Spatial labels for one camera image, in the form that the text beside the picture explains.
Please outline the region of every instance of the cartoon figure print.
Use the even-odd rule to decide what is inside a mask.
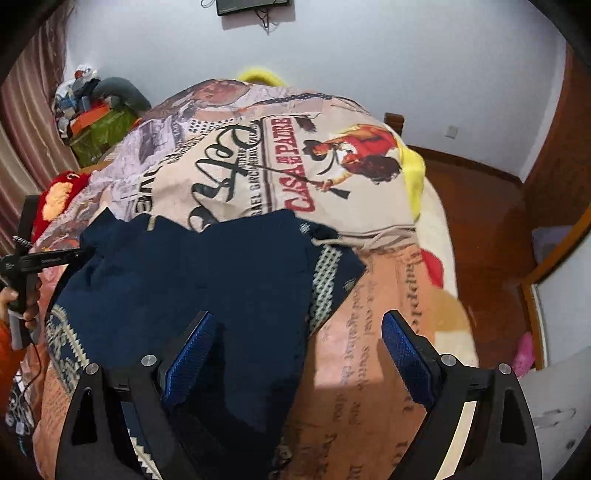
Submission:
[[[378,184],[395,179],[400,165],[386,153],[398,146],[392,133],[377,125],[357,124],[324,142],[305,140],[303,152],[314,161],[324,161],[331,155],[329,165],[318,175],[328,173],[337,164],[338,173],[324,180],[319,189],[323,192],[343,183],[353,175],[363,175]]]

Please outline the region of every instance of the pile of clothes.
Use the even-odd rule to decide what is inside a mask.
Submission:
[[[101,80],[96,70],[84,65],[78,66],[74,79],[57,88],[52,102],[60,137],[72,147],[81,166],[95,163],[150,108],[148,99],[129,80]],[[93,126],[97,132],[89,135]],[[88,138],[81,138],[83,133]]]

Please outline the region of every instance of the yellow fabric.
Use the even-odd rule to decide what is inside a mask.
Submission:
[[[240,74],[238,80],[248,83],[258,83],[271,87],[283,87],[285,83],[277,75],[269,70],[251,68]]]
[[[422,156],[407,147],[400,147],[400,163],[404,175],[408,201],[415,221],[421,215],[421,195],[425,180],[425,161]]]

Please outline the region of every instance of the curtain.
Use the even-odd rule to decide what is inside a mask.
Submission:
[[[0,255],[12,249],[25,196],[78,169],[50,108],[63,81],[70,11],[64,3],[39,28],[0,87]]]

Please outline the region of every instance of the wooden bed frame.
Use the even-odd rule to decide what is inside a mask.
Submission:
[[[565,261],[575,248],[585,239],[591,231],[591,206],[575,224],[569,234],[558,244],[552,253],[538,265],[532,273],[521,281],[521,290],[525,298],[527,313],[530,318],[531,331],[534,336],[535,367],[542,370],[545,364],[545,341],[540,327],[537,300],[535,294],[536,285],[544,281],[560,264]]]

